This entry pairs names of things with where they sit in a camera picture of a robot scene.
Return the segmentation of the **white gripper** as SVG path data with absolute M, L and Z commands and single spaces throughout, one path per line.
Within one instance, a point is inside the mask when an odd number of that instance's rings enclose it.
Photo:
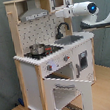
M 63 8 L 62 10 L 58 10 L 55 12 L 55 15 L 57 17 L 64 17 L 64 18 L 73 17 L 72 7 L 69 6 L 68 8 Z

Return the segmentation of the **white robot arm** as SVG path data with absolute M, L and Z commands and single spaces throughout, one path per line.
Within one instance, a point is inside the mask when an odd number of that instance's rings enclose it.
M 99 8 L 94 2 L 81 2 L 75 3 L 74 5 L 68 5 L 68 7 L 63 8 L 62 10 L 56 11 L 55 15 L 57 17 L 76 17 L 83 16 L 82 21 L 80 22 L 80 28 L 90 29 L 90 28 L 104 28 L 110 27 L 110 13 L 108 17 L 103 21 L 97 21 Z

